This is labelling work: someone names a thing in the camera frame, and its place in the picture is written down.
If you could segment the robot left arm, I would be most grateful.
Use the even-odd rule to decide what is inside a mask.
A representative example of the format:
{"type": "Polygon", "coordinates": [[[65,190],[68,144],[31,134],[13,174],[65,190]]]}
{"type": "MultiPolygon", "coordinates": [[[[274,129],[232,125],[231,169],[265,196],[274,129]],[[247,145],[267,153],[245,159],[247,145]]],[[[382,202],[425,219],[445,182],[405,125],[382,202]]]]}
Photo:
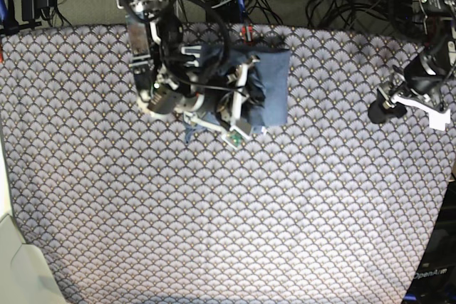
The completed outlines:
{"type": "MultiPolygon", "coordinates": [[[[395,0],[388,0],[391,22],[397,19],[394,11],[395,0]]],[[[407,32],[425,47],[406,66],[393,66],[377,88],[368,118],[382,125],[416,108],[426,112],[430,128],[443,131],[451,122],[442,87],[455,78],[455,0],[412,0],[412,11],[407,32]]]]}

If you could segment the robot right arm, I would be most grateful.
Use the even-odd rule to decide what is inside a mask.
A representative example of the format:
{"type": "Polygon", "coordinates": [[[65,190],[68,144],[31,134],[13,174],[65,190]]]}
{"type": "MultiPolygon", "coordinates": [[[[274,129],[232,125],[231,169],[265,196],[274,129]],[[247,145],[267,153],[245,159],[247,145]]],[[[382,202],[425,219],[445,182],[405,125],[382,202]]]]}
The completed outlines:
{"type": "Polygon", "coordinates": [[[201,0],[117,0],[127,13],[132,61],[130,69],[141,111],[155,120],[178,114],[190,127],[218,132],[237,149],[252,138],[248,105],[264,98],[252,82],[260,58],[248,53],[231,59],[229,31],[220,15],[201,0]],[[175,4],[188,1],[218,25],[220,48],[186,46],[175,4]]]}

